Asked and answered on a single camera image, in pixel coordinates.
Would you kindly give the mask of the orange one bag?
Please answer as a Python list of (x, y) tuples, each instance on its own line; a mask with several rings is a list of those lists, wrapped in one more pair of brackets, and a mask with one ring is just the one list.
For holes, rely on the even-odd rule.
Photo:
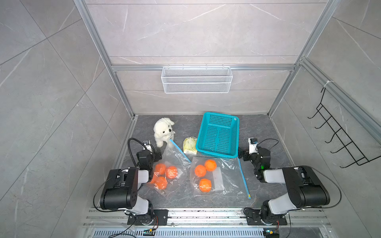
[(209, 159), (205, 161), (204, 167), (207, 171), (213, 172), (217, 168), (217, 163), (214, 160)]

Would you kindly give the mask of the orange two bag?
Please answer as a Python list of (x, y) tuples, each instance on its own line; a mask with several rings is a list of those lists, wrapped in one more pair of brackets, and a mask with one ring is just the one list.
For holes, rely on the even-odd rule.
[(206, 175), (206, 168), (204, 165), (197, 165), (194, 169), (194, 174), (199, 177), (199, 178), (202, 178)]

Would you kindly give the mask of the orange three bag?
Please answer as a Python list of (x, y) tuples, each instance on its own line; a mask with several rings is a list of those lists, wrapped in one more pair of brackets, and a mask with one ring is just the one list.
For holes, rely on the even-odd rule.
[(199, 190), (204, 193), (208, 193), (212, 189), (211, 180), (203, 178), (199, 181)]

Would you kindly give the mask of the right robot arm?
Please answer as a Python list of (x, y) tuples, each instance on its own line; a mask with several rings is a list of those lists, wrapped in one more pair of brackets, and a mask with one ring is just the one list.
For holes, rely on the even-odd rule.
[[(342, 190), (336, 182), (311, 166), (271, 168), (271, 151), (260, 146), (254, 137), (248, 139), (249, 149), (238, 148), (238, 158), (250, 161), (254, 166), (254, 174), (262, 183), (285, 184), (287, 192), (275, 199), (263, 202), (261, 209), (250, 207), (243, 209), (248, 220), (260, 219), (265, 225), (280, 224), (282, 217), (290, 211), (302, 209), (330, 209), (342, 201)], [(316, 173), (324, 176), (339, 191), (339, 200), (330, 204), (330, 194)]]

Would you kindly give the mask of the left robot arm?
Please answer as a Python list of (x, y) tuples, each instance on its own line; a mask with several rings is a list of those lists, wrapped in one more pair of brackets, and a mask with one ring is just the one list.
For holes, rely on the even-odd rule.
[(110, 170), (107, 179), (95, 193), (101, 193), (99, 202), (96, 195), (92, 203), (99, 212), (123, 211), (142, 225), (158, 226), (158, 218), (154, 213), (152, 202), (138, 195), (141, 185), (152, 182), (154, 179), (154, 163), (162, 159), (161, 153), (157, 151), (149, 140), (140, 141), (129, 138), (128, 144), (135, 141), (143, 149), (137, 152), (137, 161), (131, 156), (133, 167), (127, 169)]

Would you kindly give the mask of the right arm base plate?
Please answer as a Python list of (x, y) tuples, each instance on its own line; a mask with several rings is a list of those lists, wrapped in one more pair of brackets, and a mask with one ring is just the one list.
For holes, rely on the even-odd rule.
[(259, 226), (259, 225), (280, 225), (285, 226), (287, 225), (287, 220), (285, 218), (285, 215), (274, 215), (271, 212), (268, 211), (262, 211), (259, 209), (253, 209), (253, 208), (244, 208), (243, 213), (246, 217), (247, 224), (249, 226)]

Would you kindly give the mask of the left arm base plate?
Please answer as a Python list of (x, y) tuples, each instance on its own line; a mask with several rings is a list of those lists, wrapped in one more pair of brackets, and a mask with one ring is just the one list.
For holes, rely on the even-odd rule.
[(149, 210), (144, 215), (130, 214), (128, 216), (128, 225), (135, 224), (137, 226), (166, 226), (168, 220), (168, 209)]

